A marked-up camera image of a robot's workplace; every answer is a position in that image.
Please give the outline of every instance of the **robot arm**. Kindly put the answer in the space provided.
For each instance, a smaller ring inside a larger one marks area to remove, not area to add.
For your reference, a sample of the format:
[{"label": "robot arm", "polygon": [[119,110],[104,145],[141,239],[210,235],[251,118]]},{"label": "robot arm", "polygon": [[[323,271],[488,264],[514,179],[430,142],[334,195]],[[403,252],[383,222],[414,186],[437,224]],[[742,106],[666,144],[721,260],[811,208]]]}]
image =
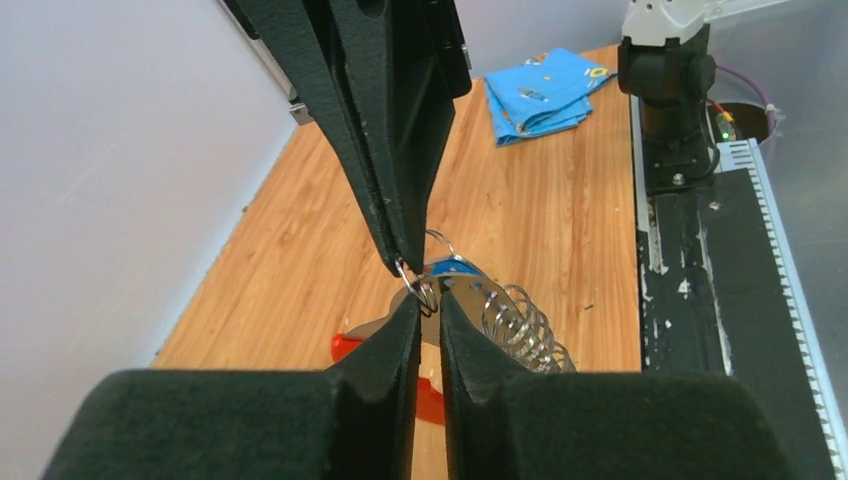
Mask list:
[{"label": "robot arm", "polygon": [[619,46],[619,87],[639,98],[648,194],[711,184],[703,112],[715,81],[703,0],[633,0]]},{"label": "robot arm", "polygon": [[703,0],[634,0],[621,34],[633,45],[664,47],[672,38],[686,43],[704,26]]}]

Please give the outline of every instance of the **cable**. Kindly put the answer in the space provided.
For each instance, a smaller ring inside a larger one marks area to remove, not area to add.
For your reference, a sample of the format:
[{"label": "cable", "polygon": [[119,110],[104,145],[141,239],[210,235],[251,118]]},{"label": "cable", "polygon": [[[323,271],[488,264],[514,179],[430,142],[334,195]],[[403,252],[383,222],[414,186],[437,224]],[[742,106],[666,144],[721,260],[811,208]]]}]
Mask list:
[{"label": "cable", "polygon": [[704,110],[704,114],[701,115],[701,133],[703,133],[704,140],[706,140],[707,147],[710,149],[710,152],[711,152],[710,153],[710,155],[711,155],[710,166],[709,166],[709,168],[707,168],[707,170],[704,173],[701,173],[699,175],[692,177],[693,180],[700,180],[702,178],[706,178],[706,177],[712,175],[713,172],[715,172],[716,168],[718,168],[718,163],[721,160],[721,154],[719,153],[715,142],[713,142],[712,134],[710,133],[709,122],[706,121],[706,118],[707,118],[707,115],[708,115],[707,101],[708,100],[705,99],[701,103],[701,106],[703,107],[703,110]]},{"label": "cable", "polygon": [[756,92],[756,94],[760,97],[760,101],[763,103],[763,106],[766,110],[768,136],[771,137],[771,135],[774,133],[775,128],[777,127],[777,114],[774,104],[771,103],[771,99],[769,98],[768,94],[763,89],[763,87],[761,87],[753,78],[729,65],[718,64],[716,65],[716,67],[719,70],[724,71],[748,84],[748,86],[751,87],[754,92]]},{"label": "cable", "polygon": [[719,112],[726,114],[726,115],[730,115],[729,113],[727,113],[727,110],[725,110],[724,107],[721,106],[720,103],[716,102],[715,100],[711,100],[709,98],[707,99],[707,101],[710,102],[710,105],[716,107],[716,110],[718,110]]}]

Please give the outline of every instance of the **metal ring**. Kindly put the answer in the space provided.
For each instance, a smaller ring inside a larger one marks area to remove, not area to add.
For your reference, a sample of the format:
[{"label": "metal ring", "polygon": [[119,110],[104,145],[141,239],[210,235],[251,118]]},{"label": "metal ring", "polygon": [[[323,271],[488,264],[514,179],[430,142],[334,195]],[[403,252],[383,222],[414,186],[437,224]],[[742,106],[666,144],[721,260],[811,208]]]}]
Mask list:
[{"label": "metal ring", "polygon": [[487,334],[490,340],[494,340],[495,331],[489,326],[489,322],[486,320],[486,312],[489,310],[489,307],[492,306],[492,302],[494,302],[497,296],[498,292],[491,292],[486,294],[486,304],[483,305],[483,313],[480,318],[481,323],[483,324],[483,329],[486,331],[485,333]]},{"label": "metal ring", "polygon": [[413,286],[413,282],[409,281],[409,278],[406,276],[406,272],[403,269],[403,258],[400,255],[395,256],[395,268],[397,269],[398,275],[403,279],[403,283],[406,285],[406,289],[409,290],[409,293],[415,295],[418,298],[419,303],[421,303],[421,310],[426,316],[430,316],[439,311],[439,304],[436,300],[436,292],[433,291],[433,288],[426,284],[420,283],[421,279],[417,278],[415,282],[418,284],[418,289]]},{"label": "metal ring", "polygon": [[451,256],[456,255],[456,252],[453,249],[453,244],[450,242],[450,240],[448,240],[448,237],[446,237],[444,233],[432,229],[427,230],[425,233],[438,240],[439,243],[441,243],[442,245],[447,246],[451,252]]}]

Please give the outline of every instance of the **black foam pad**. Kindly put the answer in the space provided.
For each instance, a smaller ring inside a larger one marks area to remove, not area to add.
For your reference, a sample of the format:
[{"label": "black foam pad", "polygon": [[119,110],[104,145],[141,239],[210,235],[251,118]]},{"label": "black foam pad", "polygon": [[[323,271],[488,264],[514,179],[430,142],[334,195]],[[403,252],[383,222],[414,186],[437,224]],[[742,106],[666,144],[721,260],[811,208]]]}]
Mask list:
[{"label": "black foam pad", "polygon": [[341,378],[114,374],[89,394],[44,478],[323,478]]},{"label": "black foam pad", "polygon": [[503,403],[521,478],[793,478],[757,404],[725,377],[519,376]]}]

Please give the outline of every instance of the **gray wall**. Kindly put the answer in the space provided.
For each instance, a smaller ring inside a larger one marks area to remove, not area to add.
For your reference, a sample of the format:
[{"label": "gray wall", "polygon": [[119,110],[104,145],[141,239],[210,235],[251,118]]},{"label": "gray wall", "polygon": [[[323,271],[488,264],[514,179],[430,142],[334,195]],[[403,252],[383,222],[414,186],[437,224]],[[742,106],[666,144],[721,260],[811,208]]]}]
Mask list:
[{"label": "gray wall", "polygon": [[149,364],[293,129],[211,0],[0,2],[0,478]]}]

